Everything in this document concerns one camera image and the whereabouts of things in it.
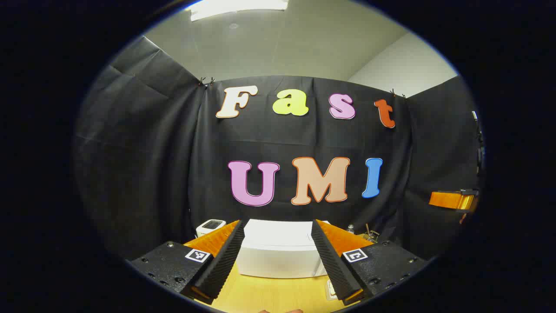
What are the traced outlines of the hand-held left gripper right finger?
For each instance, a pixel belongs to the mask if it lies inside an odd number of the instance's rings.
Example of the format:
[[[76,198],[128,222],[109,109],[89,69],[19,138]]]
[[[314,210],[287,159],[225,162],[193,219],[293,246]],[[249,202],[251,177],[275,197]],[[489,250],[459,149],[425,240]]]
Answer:
[[[387,293],[428,265],[391,240],[373,243],[322,220],[312,221],[311,237],[336,297],[346,306]]]

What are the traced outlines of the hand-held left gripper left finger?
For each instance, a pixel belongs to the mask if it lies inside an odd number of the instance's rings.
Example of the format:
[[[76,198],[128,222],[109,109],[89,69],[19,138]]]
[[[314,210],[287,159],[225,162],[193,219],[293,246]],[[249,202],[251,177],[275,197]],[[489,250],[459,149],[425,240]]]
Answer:
[[[130,263],[163,288],[211,304],[238,257],[245,224],[236,220],[187,243],[165,242]]]

